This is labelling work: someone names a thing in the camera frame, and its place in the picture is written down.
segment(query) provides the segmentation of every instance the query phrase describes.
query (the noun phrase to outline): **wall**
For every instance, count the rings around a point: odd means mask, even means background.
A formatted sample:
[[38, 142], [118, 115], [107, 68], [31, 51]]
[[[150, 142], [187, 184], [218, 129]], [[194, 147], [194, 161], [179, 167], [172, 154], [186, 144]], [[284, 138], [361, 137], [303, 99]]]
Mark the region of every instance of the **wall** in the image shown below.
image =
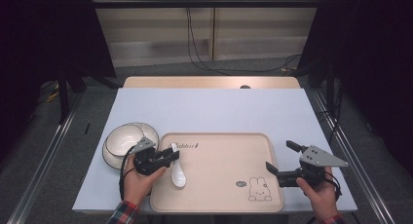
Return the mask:
[[[115, 66], [189, 61], [185, 9], [96, 11]], [[190, 12], [198, 54], [210, 60], [301, 54], [316, 9]]]

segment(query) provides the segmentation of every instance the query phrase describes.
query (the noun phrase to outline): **wire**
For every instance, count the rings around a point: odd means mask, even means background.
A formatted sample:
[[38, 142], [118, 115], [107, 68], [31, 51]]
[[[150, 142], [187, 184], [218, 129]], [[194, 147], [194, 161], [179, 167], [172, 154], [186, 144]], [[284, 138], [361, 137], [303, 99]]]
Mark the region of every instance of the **wire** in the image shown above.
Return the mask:
[[351, 214], [352, 214], [352, 217], [355, 219], [356, 223], [360, 224], [360, 221], [358, 220], [356, 214], [354, 212], [351, 212]]
[[[328, 183], [334, 185], [334, 187], [335, 187], [335, 200], [336, 200], [336, 202], [337, 202], [338, 199], [340, 198], [340, 196], [342, 195], [340, 182], [337, 180], [337, 178], [336, 178], [333, 174], [331, 174], [331, 173], [329, 173], [329, 172], [327, 172], [327, 171], [325, 171], [324, 173], [330, 175], [330, 176], [333, 178], [333, 180], [327, 179], [327, 178], [324, 178], [323, 180], [324, 180], [325, 182], [328, 182]], [[313, 216], [310, 220], [307, 221], [307, 224], [312, 224], [312, 223], [314, 223], [315, 221], [316, 221], [316, 217]]]
[[[219, 70], [211, 69], [203, 63], [203, 61], [201, 60], [201, 58], [198, 54], [197, 46], [195, 45], [194, 31], [192, 30], [191, 10], [189, 8], [186, 8], [186, 17], [187, 17], [187, 22], [188, 22], [188, 40], [187, 40], [188, 41], [188, 54], [189, 54], [189, 58], [191, 59], [192, 64], [194, 64], [194, 66], [196, 66], [197, 68], [199, 68], [201, 70], [204, 70], [204, 71], [214, 71], [214, 72], [220, 73], [222, 75], [229, 76], [229, 74], [226, 74], [226, 73], [224, 73], [222, 71], [219, 71]], [[204, 66], [204, 68], [198, 66], [195, 63], [195, 61], [192, 59], [191, 48], [190, 48], [191, 36], [192, 36], [192, 44], [193, 44], [194, 49], [195, 49], [195, 54], [197, 55], [197, 58], [198, 58], [199, 62]]]
[[131, 153], [131, 150], [133, 150], [134, 146], [131, 147], [128, 152], [125, 154], [124, 160], [122, 160], [122, 165], [121, 165], [121, 171], [120, 171], [120, 175], [119, 175], [119, 192], [121, 194], [121, 199], [122, 201], [124, 200], [124, 181], [125, 181], [125, 177], [127, 176], [127, 174], [129, 172], [131, 172], [131, 169], [124, 175], [124, 167], [125, 167], [125, 163], [127, 161], [127, 157], [128, 155]]
[[[292, 61], [294, 61], [297, 57], [300, 57], [300, 56], [301, 56], [301, 54], [288, 56], [288, 57], [285, 58], [285, 62], [284, 62], [283, 65], [278, 66], [278, 67], [275, 67], [275, 68], [271, 68], [271, 69], [265, 69], [265, 70], [246, 70], [246, 69], [235, 69], [235, 70], [234, 70], [234, 69], [225, 69], [225, 68], [211, 69], [210, 67], [208, 67], [207, 65], [205, 65], [205, 64], [203, 63], [203, 61], [201, 60], [201, 58], [200, 58], [200, 56], [199, 56], [199, 54], [198, 54], [197, 46], [195, 45], [194, 31], [193, 31], [193, 29], [192, 29], [191, 10], [190, 10], [189, 8], [186, 8], [186, 16], [187, 16], [187, 24], [188, 24], [188, 27], [187, 27], [187, 29], [188, 29], [188, 32], [187, 32], [187, 34], [188, 34], [187, 47], [188, 47], [189, 58], [191, 59], [192, 64], [193, 64], [195, 67], [197, 67], [197, 68], [199, 68], [199, 69], [201, 69], [201, 70], [204, 70], [204, 71], [213, 71], [213, 72], [217, 72], [217, 73], [220, 73], [220, 74], [226, 75], [226, 76], [230, 76], [230, 74], [225, 73], [225, 71], [252, 72], [252, 73], [255, 73], [255, 72], [257, 72], [257, 73], [260, 73], [260, 72], [271, 72], [271, 71], [276, 71], [276, 70], [282, 69], [282, 68], [285, 67], [285, 66], [288, 66], [288, 65], [289, 65]], [[192, 44], [193, 44], [194, 49], [195, 49], [195, 54], [196, 54], [196, 56], [197, 56], [197, 58], [198, 58], [198, 61], [203, 65], [203, 67], [197, 65], [197, 64], [195, 63], [195, 61], [192, 59], [191, 50], [190, 50], [191, 36], [192, 36]]]
[[56, 89], [56, 93], [51, 93], [47, 99], [42, 99], [42, 100], [38, 100], [37, 103], [43, 103], [43, 102], [52, 102], [53, 100], [55, 100], [58, 97], [58, 89]]
[[54, 100], [57, 96], [58, 96], [58, 84], [55, 86], [55, 88], [53, 89], [52, 93], [49, 95], [46, 101], [50, 102]]
[[281, 66], [275, 67], [275, 68], [271, 68], [271, 69], [264, 69], [264, 70], [246, 70], [246, 69], [214, 69], [214, 70], [220, 70], [220, 71], [242, 71], [242, 72], [256, 72], [256, 73], [264, 73], [264, 72], [271, 72], [271, 71], [276, 71], [276, 70], [280, 70], [283, 67], [287, 66], [290, 62], [294, 61], [297, 57], [299, 57], [301, 55], [292, 55], [292, 56], [288, 56], [285, 59], [285, 63]]
[[315, 114], [317, 116], [317, 120], [319, 121], [319, 123], [321, 123], [322, 121], [325, 121], [326, 118], [324, 116], [328, 114], [328, 111], [320, 111], [316, 112]]
[[341, 102], [343, 100], [343, 86], [340, 83], [339, 86], [339, 91], [338, 91], [338, 97], [336, 99], [335, 105], [334, 105], [334, 111], [337, 108], [337, 117], [334, 120], [334, 127], [331, 131], [330, 137], [328, 138], [328, 144], [331, 144], [331, 140], [333, 138], [333, 134], [337, 131], [337, 128], [339, 126], [339, 121], [340, 121], [340, 115], [341, 115]]

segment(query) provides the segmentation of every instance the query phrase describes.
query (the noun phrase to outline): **table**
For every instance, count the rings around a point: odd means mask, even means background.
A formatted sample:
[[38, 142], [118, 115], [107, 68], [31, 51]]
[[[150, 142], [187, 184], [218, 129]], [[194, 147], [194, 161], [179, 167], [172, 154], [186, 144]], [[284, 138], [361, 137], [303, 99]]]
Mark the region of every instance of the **table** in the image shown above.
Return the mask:
[[[166, 89], [168, 83], [173, 89]], [[261, 89], [239, 89], [243, 85]], [[105, 164], [101, 147], [113, 129], [129, 122], [147, 123], [160, 137], [168, 132], [262, 132], [277, 152], [280, 170], [299, 167], [299, 155], [285, 147], [288, 139], [331, 153], [312, 106], [294, 78], [133, 77], [118, 91], [73, 210], [106, 213], [115, 209], [120, 201], [119, 172]], [[333, 173], [342, 186], [338, 208], [356, 210], [340, 169], [334, 168]], [[279, 213], [312, 210], [299, 188], [282, 188], [282, 192], [284, 207]], [[148, 199], [140, 208], [143, 213], [160, 214]]]

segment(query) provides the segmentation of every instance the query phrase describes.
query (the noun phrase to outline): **metal rail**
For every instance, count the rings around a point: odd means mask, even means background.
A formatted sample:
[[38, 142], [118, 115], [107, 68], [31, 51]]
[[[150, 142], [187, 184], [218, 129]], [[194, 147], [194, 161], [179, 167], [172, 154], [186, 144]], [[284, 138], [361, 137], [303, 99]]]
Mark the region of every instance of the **metal rail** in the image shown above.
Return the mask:
[[337, 3], [320, 0], [93, 0], [93, 5], [97, 9], [337, 7]]
[[[315, 98], [321, 111], [327, 111], [326, 100], [324, 96], [320, 92], [315, 92]], [[328, 114], [325, 116], [325, 118], [327, 120], [327, 123], [331, 127], [331, 130], [333, 131], [335, 121]], [[346, 156], [346, 159], [349, 162], [350, 167], [352, 168], [361, 189], [367, 197], [367, 200], [370, 202], [370, 205], [376, 213], [380, 223], [394, 223], [394, 220], [390, 212], [388, 211], [383, 198], [381, 197], [376, 187], [373, 185], [373, 182], [370, 180], [370, 177], [367, 175], [367, 172], [361, 165], [356, 152], [353, 150], [352, 145], [345, 136], [341, 127], [337, 126], [335, 128], [335, 132], [336, 140], [341, 147], [344, 155]]]
[[50, 166], [56, 156], [57, 150], [63, 141], [70, 124], [72, 123], [74, 113], [80, 105], [83, 99], [83, 93], [78, 94], [74, 99], [74, 104], [72, 110], [69, 112], [66, 120], [58, 125], [55, 136], [53, 137], [49, 147], [43, 157], [39, 167], [36, 169], [33, 177], [30, 180], [27, 188], [25, 189], [23, 195], [20, 197], [18, 204], [13, 210], [12, 215], [8, 220], [8, 224], [22, 224], [25, 222], [28, 213], [30, 212], [37, 195], [42, 188], [43, 182], [48, 174]]

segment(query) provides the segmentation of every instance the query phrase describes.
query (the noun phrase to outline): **white bowl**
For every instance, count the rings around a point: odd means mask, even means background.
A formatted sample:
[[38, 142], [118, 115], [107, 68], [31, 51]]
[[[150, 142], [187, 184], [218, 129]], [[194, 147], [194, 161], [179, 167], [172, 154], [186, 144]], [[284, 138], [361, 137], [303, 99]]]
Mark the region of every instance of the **white bowl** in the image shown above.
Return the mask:
[[123, 125], [112, 132], [106, 138], [106, 148], [114, 156], [125, 156], [141, 138], [143, 131], [133, 125]]
[[125, 156], [115, 156], [111, 153], [109, 153], [109, 151], [107, 151], [106, 148], [106, 140], [103, 143], [103, 150], [102, 150], [102, 154], [103, 154], [103, 160], [104, 162], [109, 165], [112, 168], [116, 168], [116, 169], [120, 169], [122, 166], [122, 161], [124, 160]]
[[[124, 126], [132, 126], [132, 127], [139, 128], [141, 130], [141, 132], [143, 133], [143, 136], [149, 138], [150, 140], [152, 140], [155, 143], [154, 148], [155, 149], [158, 148], [159, 136], [158, 136], [157, 132], [151, 126], [149, 126], [147, 124], [143, 124], [143, 123], [129, 123], [129, 124], [123, 125], [122, 127], [124, 127]], [[106, 140], [103, 142], [103, 147], [102, 147], [103, 160], [110, 167], [120, 169], [121, 166], [122, 166], [122, 161], [124, 160], [125, 154], [128, 152], [128, 150], [131, 147], [129, 147], [125, 151], [125, 153], [123, 153], [123, 155], [116, 156], [116, 155], [112, 154], [111, 152], [109, 152], [109, 150], [108, 150], [108, 147], [106, 145], [108, 138], [109, 137], [107, 137]]]

